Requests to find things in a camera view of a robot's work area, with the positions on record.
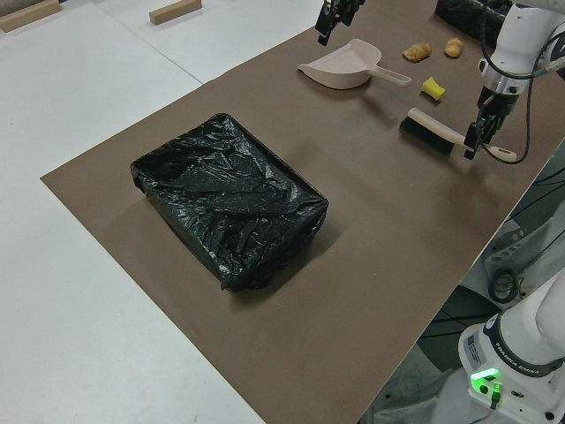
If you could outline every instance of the wooden block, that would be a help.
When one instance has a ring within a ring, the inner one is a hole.
[[[160,25],[168,20],[197,11],[202,7],[202,0],[181,0],[168,6],[149,12],[149,20],[155,25]]]
[[[58,0],[44,0],[41,3],[26,7],[21,11],[15,11],[14,13],[3,16],[0,18],[0,29],[7,33],[13,29],[31,24],[38,19],[57,13],[58,11],[61,11],[61,4],[59,4]]]

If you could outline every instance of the yellow object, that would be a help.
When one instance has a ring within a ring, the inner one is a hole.
[[[445,54],[449,57],[460,57],[463,53],[463,42],[458,38],[452,38],[448,40],[445,46]]]
[[[445,88],[441,87],[435,82],[435,79],[430,77],[422,84],[422,91],[438,102],[443,97]]]
[[[404,51],[403,56],[411,62],[419,62],[432,54],[432,46],[427,42],[419,42],[411,45]]]

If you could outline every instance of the brush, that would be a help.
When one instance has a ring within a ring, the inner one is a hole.
[[[408,116],[401,122],[400,129],[422,140],[443,155],[449,155],[455,145],[467,148],[464,144],[465,137],[462,134],[433,119],[418,108],[408,111]],[[489,146],[487,149],[504,161],[514,162],[517,158],[515,152],[505,148]]]

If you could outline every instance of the beige dustpan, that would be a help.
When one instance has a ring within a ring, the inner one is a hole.
[[[340,49],[310,64],[302,64],[300,71],[320,84],[346,90],[360,86],[372,76],[405,87],[411,78],[377,66],[382,54],[368,42],[351,40]]]

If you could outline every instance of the white surface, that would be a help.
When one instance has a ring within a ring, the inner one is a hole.
[[[148,13],[172,0],[94,0],[200,82],[313,27],[322,0],[202,0],[202,9],[154,26]]]
[[[262,423],[39,180],[198,81],[81,0],[0,57],[0,422]]]

